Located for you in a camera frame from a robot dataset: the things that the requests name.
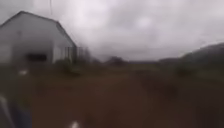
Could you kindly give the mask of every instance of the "cloudy sky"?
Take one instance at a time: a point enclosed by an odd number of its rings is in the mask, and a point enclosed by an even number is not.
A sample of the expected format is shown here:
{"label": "cloudy sky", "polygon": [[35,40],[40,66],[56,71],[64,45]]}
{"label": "cloudy sky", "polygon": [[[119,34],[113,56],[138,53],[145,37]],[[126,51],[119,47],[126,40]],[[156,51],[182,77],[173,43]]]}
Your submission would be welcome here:
{"label": "cloudy sky", "polygon": [[224,42],[223,5],[223,0],[0,0],[0,23],[25,10],[60,21],[94,56],[151,60]]}

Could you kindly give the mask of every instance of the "field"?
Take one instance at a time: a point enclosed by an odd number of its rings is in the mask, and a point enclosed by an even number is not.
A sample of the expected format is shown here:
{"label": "field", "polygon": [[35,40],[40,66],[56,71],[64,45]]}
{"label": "field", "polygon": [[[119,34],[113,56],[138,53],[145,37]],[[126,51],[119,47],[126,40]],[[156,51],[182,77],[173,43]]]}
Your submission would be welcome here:
{"label": "field", "polygon": [[221,128],[224,87],[150,68],[110,67],[80,76],[22,76],[18,97],[33,128]]}

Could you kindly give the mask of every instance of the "building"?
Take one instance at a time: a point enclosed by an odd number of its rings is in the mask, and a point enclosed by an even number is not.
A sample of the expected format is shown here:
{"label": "building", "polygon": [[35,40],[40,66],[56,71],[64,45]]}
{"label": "building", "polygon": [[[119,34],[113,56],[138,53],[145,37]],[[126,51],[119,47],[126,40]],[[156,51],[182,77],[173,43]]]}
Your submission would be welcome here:
{"label": "building", "polygon": [[55,20],[21,11],[0,26],[0,64],[48,65],[76,56],[76,45]]}

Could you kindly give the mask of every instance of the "dark foreground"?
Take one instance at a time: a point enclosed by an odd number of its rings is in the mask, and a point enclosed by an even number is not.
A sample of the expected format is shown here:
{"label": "dark foreground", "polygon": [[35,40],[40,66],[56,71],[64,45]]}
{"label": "dark foreground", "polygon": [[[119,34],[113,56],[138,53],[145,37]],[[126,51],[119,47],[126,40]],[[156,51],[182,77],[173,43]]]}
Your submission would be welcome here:
{"label": "dark foreground", "polygon": [[43,77],[31,96],[32,127],[224,127],[224,89],[181,82],[144,74]]}

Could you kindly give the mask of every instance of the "barn roof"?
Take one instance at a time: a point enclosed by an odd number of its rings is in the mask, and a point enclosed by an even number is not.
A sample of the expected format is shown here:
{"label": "barn roof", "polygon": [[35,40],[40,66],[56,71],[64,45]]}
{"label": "barn roof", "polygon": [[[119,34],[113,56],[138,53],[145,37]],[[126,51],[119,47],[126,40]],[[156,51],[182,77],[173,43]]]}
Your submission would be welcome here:
{"label": "barn roof", "polygon": [[5,21],[3,24],[0,25],[0,29],[4,26],[6,26],[8,23],[10,23],[11,21],[15,20],[16,18],[20,17],[21,15],[29,15],[29,16],[33,16],[33,17],[36,17],[36,18],[40,18],[40,19],[43,19],[43,20],[48,20],[54,24],[56,24],[57,26],[57,29],[59,30],[59,32],[66,36],[66,38],[69,40],[69,42],[76,47],[75,43],[73,42],[73,40],[71,39],[71,37],[68,35],[68,33],[65,31],[65,29],[62,27],[62,25],[56,21],[56,20],[53,20],[53,19],[50,19],[50,18],[46,18],[46,17],[42,17],[42,16],[39,16],[39,15],[36,15],[36,14],[33,14],[33,13],[29,13],[29,12],[25,12],[25,11],[20,11],[19,13],[15,14],[14,16],[12,16],[11,18],[9,18],[7,21]]}

